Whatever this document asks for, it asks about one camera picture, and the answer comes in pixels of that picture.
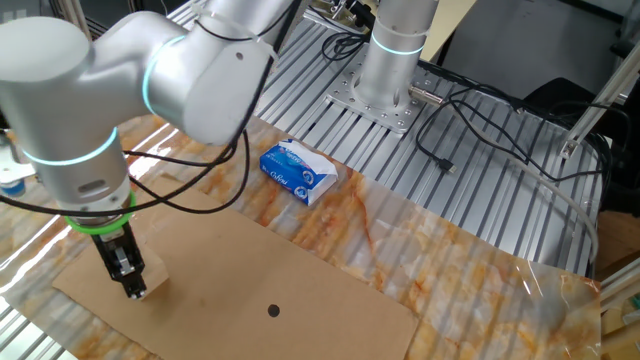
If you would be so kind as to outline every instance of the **black cable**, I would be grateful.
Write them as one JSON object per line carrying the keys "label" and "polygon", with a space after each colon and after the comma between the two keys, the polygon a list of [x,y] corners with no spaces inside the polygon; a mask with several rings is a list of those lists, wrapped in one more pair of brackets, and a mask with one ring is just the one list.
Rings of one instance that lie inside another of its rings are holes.
{"label": "black cable", "polygon": [[[484,120],[485,122],[487,122],[489,125],[491,125],[492,127],[494,127],[495,129],[497,129],[502,135],[505,136],[505,138],[507,138],[507,140],[509,140],[509,142],[521,153],[518,154],[510,149],[507,149],[505,147],[499,146],[499,145],[495,145],[489,141],[487,141],[486,139],[484,139],[484,137],[482,137],[476,130],[475,128],[471,125],[471,122],[469,121],[469,119],[467,119],[467,117],[462,113],[462,111],[460,110],[460,108],[458,107],[458,105],[462,105],[467,107],[468,109],[470,109],[475,115],[477,115],[478,117],[480,117],[482,120]],[[458,113],[458,115],[460,116],[461,120],[465,123],[465,125],[467,126],[467,128],[471,131],[471,133],[473,133],[478,140],[480,140],[481,142],[491,146],[492,148],[495,148],[496,150],[500,150],[502,152],[508,153],[512,156],[514,156],[515,158],[517,158],[518,160],[522,161],[525,164],[532,164],[534,167],[536,167],[540,173],[542,175],[544,175],[545,177],[549,178],[551,181],[554,182],[562,182],[562,181],[566,181],[569,179],[573,179],[576,177],[580,177],[580,176],[587,176],[587,175],[604,175],[604,172],[606,171],[604,168],[601,168],[599,170],[595,170],[595,171],[583,171],[583,172],[578,172],[575,174],[571,174],[568,176],[563,176],[563,177],[555,177],[551,174],[549,174],[543,166],[541,166],[540,164],[538,164],[535,160],[533,160],[532,156],[529,154],[529,151],[526,151],[525,149],[523,149],[517,142],[515,139],[513,139],[513,137],[502,127],[500,127],[498,124],[494,123],[493,121],[491,121],[489,118],[487,118],[486,116],[484,116],[482,113],[480,113],[477,109],[475,109],[473,106],[469,105],[468,103],[466,103],[465,101],[462,100],[448,100],[446,102],[444,102],[433,114],[431,114],[426,120],[425,122],[422,124],[422,126],[420,127],[420,129],[418,130],[418,133],[416,135],[416,146],[418,147],[418,149],[423,152],[425,155],[433,158],[436,163],[438,164],[438,166],[444,170],[447,170],[449,172],[454,172],[455,171],[455,167],[453,168],[453,171],[451,170],[451,166],[453,164],[451,164],[451,162],[449,160],[446,159],[442,159],[439,158],[438,156],[436,156],[435,154],[433,154],[431,151],[427,150],[422,144],[421,144],[421,138],[423,136],[423,133],[427,127],[427,125],[433,121],[439,114],[440,112],[447,106],[452,106],[454,108],[454,110],[456,111],[456,113]],[[539,134],[541,130],[541,127],[538,128],[537,134]]]}
{"label": "black cable", "polygon": [[[280,23],[280,21],[282,21],[282,19],[284,19],[284,17],[291,11],[291,9],[293,8],[293,5],[295,3],[296,3],[295,1],[292,2],[287,7],[287,9],[282,13],[282,15],[280,15],[276,19],[276,21],[273,22],[273,24],[269,25],[266,29],[264,29],[262,32],[257,34],[257,36],[258,37],[264,36],[264,35],[268,34],[271,30],[273,30],[273,28],[275,28]],[[252,39],[252,38],[249,38],[249,37],[247,37],[247,38],[230,38],[230,37],[218,35],[218,34],[214,33],[213,31],[207,29],[204,25],[202,25],[202,23],[198,19],[196,19],[194,22],[196,24],[198,24],[198,26],[200,26],[202,28],[202,30],[206,31],[209,35],[217,37],[218,39],[221,39],[221,40],[232,41],[232,42],[240,42],[240,41],[249,41],[249,40]]]}
{"label": "black cable", "polygon": [[458,113],[458,115],[460,116],[460,118],[462,119],[462,121],[464,121],[464,123],[467,125],[467,128],[478,138],[478,140],[482,141],[483,143],[497,149],[500,150],[502,152],[508,153],[512,156],[514,156],[515,158],[517,158],[518,160],[524,162],[525,164],[532,164],[534,167],[536,167],[540,173],[542,175],[544,175],[545,177],[547,177],[549,180],[554,181],[554,182],[562,182],[562,181],[566,181],[569,179],[573,179],[579,176],[585,176],[585,175],[603,175],[603,171],[604,169],[600,169],[600,170],[596,170],[596,171],[583,171],[583,172],[578,172],[572,175],[568,175],[568,176],[563,176],[560,178],[557,178],[551,174],[549,174],[544,167],[542,167],[540,164],[538,164],[535,160],[533,160],[533,158],[524,150],[522,149],[522,147],[520,147],[515,140],[513,140],[510,136],[509,141],[514,145],[514,147],[516,149],[518,149],[518,151],[520,151],[523,155],[524,158],[521,157],[519,154],[517,154],[514,151],[511,151],[507,148],[504,148],[502,146],[499,145],[495,145],[489,141],[487,141],[483,136],[481,136],[476,129],[471,125],[471,122],[469,121],[469,119],[467,119],[464,114],[462,114],[462,111],[460,110],[460,108],[458,108],[458,106],[456,104],[460,104],[460,105],[464,105],[467,108],[471,109],[472,112],[474,112],[476,115],[478,115],[480,118],[482,118],[484,121],[486,121],[487,123],[489,123],[491,126],[495,127],[496,129],[498,129],[500,131],[500,133],[502,133],[503,135],[508,135],[507,132],[502,129],[501,127],[499,127],[497,124],[495,124],[494,122],[492,122],[491,120],[489,120],[486,116],[480,114],[479,111],[477,111],[475,108],[473,108],[471,105],[467,104],[464,101],[460,101],[460,100],[452,100],[450,101],[450,105],[456,110],[456,112]]}
{"label": "black cable", "polygon": [[222,204],[222,205],[220,205],[218,207],[215,207],[213,209],[199,210],[199,209],[191,209],[191,208],[184,207],[182,205],[178,205],[178,204],[173,203],[171,201],[164,200],[160,195],[156,194],[151,189],[146,187],[144,184],[142,184],[140,181],[138,181],[135,177],[129,176],[129,179],[131,180],[131,182],[133,184],[135,184],[140,189],[142,189],[142,191],[144,191],[147,194],[151,195],[154,199],[159,200],[164,205],[170,206],[170,207],[172,207],[174,209],[177,209],[177,210],[180,210],[180,211],[184,211],[186,213],[198,214],[198,215],[213,214],[213,213],[222,211],[222,210],[228,208],[229,206],[233,205],[240,198],[240,196],[244,192],[244,189],[246,188],[247,182],[249,180],[249,169],[251,168],[251,156],[250,156],[250,153],[249,153],[249,151],[250,151],[250,149],[249,149],[249,137],[247,135],[247,131],[246,130],[242,133],[242,135],[244,136],[245,164],[244,164],[244,175],[242,177],[242,182],[240,183],[240,188],[238,189],[236,194],[229,201],[227,201],[226,203],[224,203],[224,204]]}
{"label": "black cable", "polygon": [[[309,9],[315,12],[329,25],[335,25],[313,6],[309,5]],[[326,38],[322,43],[322,56],[331,62],[347,59],[357,53],[369,38],[370,34],[359,34],[351,31],[337,32]],[[333,55],[329,54],[331,46],[333,46]]]}
{"label": "black cable", "polygon": [[[123,153],[125,155],[138,156],[138,157],[147,157],[147,158],[162,160],[162,161],[171,162],[171,163],[174,163],[174,164],[191,166],[191,167],[207,167],[209,165],[209,163],[206,163],[206,162],[195,162],[195,161],[174,159],[174,158],[170,158],[170,157],[166,157],[166,156],[149,154],[149,153],[145,153],[145,152],[141,152],[141,151],[128,151],[128,150],[125,150],[125,151],[123,151]],[[234,154],[235,154],[235,149],[233,149],[233,151],[226,158],[231,159]]]}
{"label": "black cable", "polygon": [[[435,64],[431,64],[428,62],[424,62],[424,61],[420,61],[418,64],[419,67],[421,67],[422,69],[429,71],[431,73],[433,73],[436,76],[439,76],[441,78],[453,81],[453,82],[457,82],[460,85],[465,86],[466,88],[457,92],[452,93],[451,95],[449,95],[447,97],[447,99],[445,100],[449,100],[452,99],[456,96],[459,96],[461,94],[464,94],[468,91],[471,90],[477,90],[480,91],[486,95],[489,96],[493,96],[496,97],[498,99],[501,99],[503,101],[506,101],[512,109],[514,109],[515,111],[517,111],[518,113],[521,113],[523,110],[526,110],[527,112],[536,115],[538,117],[541,117],[543,119],[543,122],[540,124],[540,126],[538,127],[538,130],[536,131],[536,135],[540,133],[540,131],[542,130],[542,126],[544,125],[545,122],[551,122],[554,124],[557,124],[559,126],[562,126],[564,128],[567,129],[571,129],[573,124],[571,124],[570,122],[566,121],[566,116],[557,116],[552,114],[550,111],[547,111],[545,109],[540,109],[534,106],[531,106],[530,104],[526,103],[524,100],[518,99],[516,97],[510,96],[506,93],[504,93],[503,91],[501,91],[500,89],[491,86],[491,85],[487,85],[487,84],[482,84],[482,83],[478,83],[472,79],[469,79],[465,76],[459,75],[457,73],[454,73],[450,70],[444,69],[438,65]],[[477,111],[469,106],[468,104],[464,104],[465,106],[469,107],[470,109],[472,109],[472,111],[476,112]],[[601,104],[589,104],[589,103],[579,103],[576,105],[581,105],[581,106],[591,106],[593,105],[594,107],[601,107],[604,105]],[[622,110],[619,109],[615,109],[615,108],[611,108],[611,107],[606,107],[609,110],[617,110],[616,112],[618,112],[619,114],[621,114],[625,120],[627,120],[627,126],[629,127],[631,125],[631,120],[628,116],[628,114],[624,113]],[[480,117],[483,118],[483,120],[486,119],[486,117],[482,114],[477,113]],[[429,119],[427,119],[426,123],[428,124],[430,121],[433,120],[433,117],[430,117]],[[489,124],[494,126],[495,128],[497,128],[499,131],[501,131],[504,135],[506,135],[507,139],[509,139],[509,141],[511,143],[513,143],[516,148],[519,148],[519,146],[516,144],[516,142],[513,140],[513,138],[506,133],[506,131],[504,131],[503,129],[501,129],[499,126],[497,126],[495,123],[492,123],[491,121],[489,121]],[[418,136],[421,137],[421,133],[423,131],[423,129],[426,128],[426,125],[423,124],[423,127],[421,127]],[[598,171],[592,171],[592,172],[581,172],[581,173],[577,173],[577,174],[573,174],[567,177],[562,177],[562,178],[555,178],[555,177],[549,177],[551,180],[559,180],[559,181],[564,181],[564,180],[568,180],[571,178],[575,178],[578,176],[585,176],[585,175],[596,175],[596,174],[601,174],[603,175],[603,181],[604,181],[604,192],[607,192],[607,189],[609,187],[610,181],[611,181],[611,169],[613,166],[613,159],[612,159],[612,154],[611,154],[611,149],[608,146],[607,141],[599,134],[589,134],[585,140],[596,150],[596,152],[598,153],[598,162],[600,164]],[[418,147],[421,151],[424,148],[421,144]],[[519,151],[521,151],[523,153],[523,155],[526,155],[525,158],[523,159],[520,156],[516,156],[518,159],[522,160],[525,163],[530,163],[530,158],[531,158],[531,154],[524,152],[524,150],[522,148],[518,149]],[[425,154],[427,154],[428,156],[433,155],[431,152],[425,152]],[[443,159],[438,158],[437,156],[432,156],[436,161],[442,161]]]}
{"label": "black cable", "polygon": [[370,30],[373,30],[376,16],[371,12],[371,6],[363,5],[357,0],[347,0],[346,7],[356,17],[353,22],[355,26],[366,26]]}
{"label": "black cable", "polygon": [[[280,32],[278,33],[278,37],[276,38],[273,48],[276,52],[280,51],[280,48],[282,47],[282,44],[284,43],[286,34],[287,34],[287,29],[291,26],[291,24],[293,23],[293,20],[295,18],[295,14],[298,10],[298,8],[300,7],[300,4],[302,3],[302,0],[294,0],[293,4],[297,4],[297,5],[293,5],[290,7],[290,11],[288,12],[288,16],[286,16],[285,19],[285,23],[283,24]],[[240,136],[242,136],[243,132],[245,131],[245,128],[247,126],[247,124],[249,123],[253,112],[258,104],[258,101],[260,99],[260,94],[262,93],[262,89],[264,88],[264,85],[267,82],[267,78],[269,77],[269,73],[271,71],[271,67],[273,65],[273,58],[269,58],[269,60],[267,61],[267,64],[265,66],[264,72],[262,73],[262,77],[260,79],[260,82],[258,84],[258,87],[256,88],[256,91],[254,93],[253,99],[251,101],[251,104],[249,105],[249,107],[247,108],[247,111],[245,113],[244,119],[242,121],[242,123],[240,124],[240,126],[238,127],[238,130],[236,131],[236,134],[234,135],[234,137],[232,138],[232,141],[230,141],[229,145],[227,145],[227,147],[216,157],[215,160],[213,160],[211,163],[209,163],[207,165],[207,167],[205,167],[205,169],[200,172],[198,175],[196,175],[195,177],[193,177],[191,180],[189,180],[187,183],[185,183],[184,185],[182,185],[181,187],[179,187],[178,189],[174,190],[173,192],[160,197],[158,199],[154,199],[152,201],[146,202],[144,204],[140,204],[137,206],[133,206],[133,207],[129,207],[126,209],[118,209],[118,210],[111,210],[111,211],[70,211],[70,210],[60,210],[60,209],[54,209],[54,208],[48,208],[48,207],[43,207],[43,206],[37,206],[37,205],[32,205],[32,204],[26,204],[17,200],[14,200],[12,198],[0,195],[0,202],[3,202],[7,205],[13,206],[13,207],[17,207],[23,210],[28,210],[28,211],[32,211],[32,212],[39,212],[39,213],[43,213],[43,214],[49,214],[49,215],[61,215],[61,216],[71,216],[71,217],[107,217],[107,216],[119,216],[119,215],[124,215],[124,214],[129,214],[135,211],[139,211],[139,210],[144,210],[147,208],[150,208],[152,206],[161,204],[163,201],[168,201],[173,199],[174,197],[182,194],[183,192],[187,191],[188,189],[190,189],[193,185],[195,185],[198,181],[200,181],[202,178],[204,178],[209,172],[211,172],[211,170],[213,170],[213,168],[215,168],[216,166],[218,166],[219,164],[222,164],[225,159],[228,159],[227,156],[230,152],[234,151],[232,150],[233,148],[235,148],[238,144],[238,140],[240,138]]]}

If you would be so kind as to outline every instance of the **marbled plastic film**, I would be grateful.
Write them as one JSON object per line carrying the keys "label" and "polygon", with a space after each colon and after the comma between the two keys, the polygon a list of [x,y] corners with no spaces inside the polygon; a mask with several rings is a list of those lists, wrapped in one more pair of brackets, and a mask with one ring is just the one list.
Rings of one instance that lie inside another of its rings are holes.
{"label": "marbled plastic film", "polygon": [[[288,136],[258,119],[248,130],[251,173],[233,209],[414,311],[421,321],[406,359],[599,358],[598,283],[504,253],[336,161],[338,183],[307,207],[258,169],[259,156]],[[154,117],[124,124],[120,137],[125,149],[192,161],[220,151]],[[240,146],[198,190],[221,202],[232,197],[244,156]],[[127,161],[145,183],[200,171]],[[55,206],[33,181],[21,200]],[[4,205],[0,212],[0,292],[14,308],[78,358],[155,358],[51,287],[90,245],[87,236],[58,216]]]}

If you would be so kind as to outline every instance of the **green ring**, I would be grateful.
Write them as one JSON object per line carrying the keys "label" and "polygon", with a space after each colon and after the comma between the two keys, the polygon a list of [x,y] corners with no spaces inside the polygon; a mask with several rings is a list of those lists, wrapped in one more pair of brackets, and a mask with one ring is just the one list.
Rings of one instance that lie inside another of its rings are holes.
{"label": "green ring", "polygon": [[636,309],[640,309],[640,294],[631,298],[631,302]]}
{"label": "green ring", "polygon": [[[133,190],[131,190],[130,197],[131,197],[131,203],[129,204],[129,207],[136,206],[136,195],[133,193]],[[81,233],[87,234],[87,235],[105,235],[105,234],[112,233],[112,232],[122,228],[122,226],[129,221],[129,219],[131,218],[131,215],[133,215],[133,213],[124,214],[116,222],[111,223],[111,224],[106,225],[106,226],[101,226],[101,227],[86,227],[86,226],[82,226],[82,225],[79,225],[79,224],[75,223],[68,216],[65,216],[64,219],[67,221],[67,224],[69,224],[69,226],[71,226],[71,228],[73,230],[77,231],[77,232],[81,232]]]}

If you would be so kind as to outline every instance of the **cardboard sheet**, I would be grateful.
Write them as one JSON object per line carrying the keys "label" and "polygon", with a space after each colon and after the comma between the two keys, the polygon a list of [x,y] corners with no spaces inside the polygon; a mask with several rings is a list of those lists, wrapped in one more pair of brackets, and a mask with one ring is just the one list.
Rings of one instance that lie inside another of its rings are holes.
{"label": "cardboard sheet", "polygon": [[[152,188],[177,186],[161,178]],[[177,202],[216,205],[196,190]],[[156,206],[131,224],[169,272],[144,301],[125,297],[94,246],[53,286],[165,360],[404,358],[410,310],[235,211]]]}

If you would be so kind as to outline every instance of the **cable connector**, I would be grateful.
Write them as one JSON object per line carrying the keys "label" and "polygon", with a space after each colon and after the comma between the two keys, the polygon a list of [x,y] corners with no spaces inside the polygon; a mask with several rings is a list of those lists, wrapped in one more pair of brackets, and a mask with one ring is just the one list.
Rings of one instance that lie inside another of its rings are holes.
{"label": "cable connector", "polygon": [[441,106],[444,102],[444,100],[438,95],[414,85],[409,87],[409,95],[412,98],[426,102],[429,105]]}
{"label": "cable connector", "polygon": [[455,174],[456,170],[458,170],[458,168],[453,165],[451,161],[446,159],[440,159],[440,161],[438,161],[438,166],[440,167],[440,169],[448,171],[451,174]]}

